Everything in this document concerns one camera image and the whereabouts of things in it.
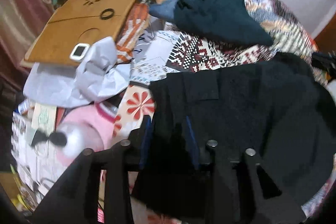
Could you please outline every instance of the dark green cloth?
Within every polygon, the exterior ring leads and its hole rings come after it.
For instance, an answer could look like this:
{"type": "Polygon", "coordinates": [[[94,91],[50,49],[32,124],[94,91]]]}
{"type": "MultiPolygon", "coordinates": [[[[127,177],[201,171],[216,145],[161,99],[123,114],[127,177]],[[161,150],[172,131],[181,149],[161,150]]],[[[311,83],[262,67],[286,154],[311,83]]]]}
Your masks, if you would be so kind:
{"type": "Polygon", "coordinates": [[[247,13],[244,0],[179,0],[174,20],[180,30],[214,41],[273,44],[270,35],[247,13]]]}

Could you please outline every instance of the teal garment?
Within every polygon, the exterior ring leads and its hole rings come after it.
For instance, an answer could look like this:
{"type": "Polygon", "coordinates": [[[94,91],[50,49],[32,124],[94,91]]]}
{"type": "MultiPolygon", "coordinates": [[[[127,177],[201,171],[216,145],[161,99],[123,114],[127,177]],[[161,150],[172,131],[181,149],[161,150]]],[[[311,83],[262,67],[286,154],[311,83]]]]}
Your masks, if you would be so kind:
{"type": "Polygon", "coordinates": [[[161,4],[149,5],[149,14],[174,23],[174,9],[178,0],[165,0],[161,4]]]}
{"type": "Polygon", "coordinates": [[[181,31],[213,41],[242,46],[273,44],[246,11],[244,0],[178,0],[174,23],[181,31]]]}

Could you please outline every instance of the pile of clothes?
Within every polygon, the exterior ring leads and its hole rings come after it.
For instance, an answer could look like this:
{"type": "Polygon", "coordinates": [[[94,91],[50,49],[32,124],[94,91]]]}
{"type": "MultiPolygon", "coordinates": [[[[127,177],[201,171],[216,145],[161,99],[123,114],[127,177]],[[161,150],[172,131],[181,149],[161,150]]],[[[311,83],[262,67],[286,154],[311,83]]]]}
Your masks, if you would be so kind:
{"type": "MultiPolygon", "coordinates": [[[[179,162],[176,136],[185,145],[181,162],[195,170],[209,139],[221,148],[219,165],[253,148],[306,216],[315,212],[335,180],[336,107],[325,74],[310,65],[314,41],[283,2],[139,0],[115,45],[118,63],[131,70],[127,88],[111,98],[109,145],[148,115],[148,163],[179,162]]],[[[135,223],[180,223],[174,210],[187,201],[174,204],[179,188],[145,171],[129,174],[135,223]]]]}

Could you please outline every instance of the paper note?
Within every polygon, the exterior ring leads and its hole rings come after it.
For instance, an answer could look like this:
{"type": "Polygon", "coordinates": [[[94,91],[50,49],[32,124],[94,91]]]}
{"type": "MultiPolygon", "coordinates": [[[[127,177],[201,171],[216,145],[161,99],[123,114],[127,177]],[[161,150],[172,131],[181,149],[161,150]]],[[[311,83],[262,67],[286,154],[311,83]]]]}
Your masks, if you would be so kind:
{"type": "Polygon", "coordinates": [[[41,129],[49,135],[55,129],[56,110],[55,106],[36,103],[31,127],[41,129]]]}

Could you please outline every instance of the white smartwatch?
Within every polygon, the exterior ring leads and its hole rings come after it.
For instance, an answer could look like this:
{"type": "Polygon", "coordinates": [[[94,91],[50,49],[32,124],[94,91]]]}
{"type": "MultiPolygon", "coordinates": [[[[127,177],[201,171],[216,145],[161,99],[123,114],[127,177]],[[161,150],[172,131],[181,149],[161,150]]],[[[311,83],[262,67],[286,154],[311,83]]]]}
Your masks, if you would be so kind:
{"type": "Polygon", "coordinates": [[[87,51],[89,50],[90,44],[78,43],[72,50],[70,54],[70,59],[75,62],[81,62],[87,51]]]}

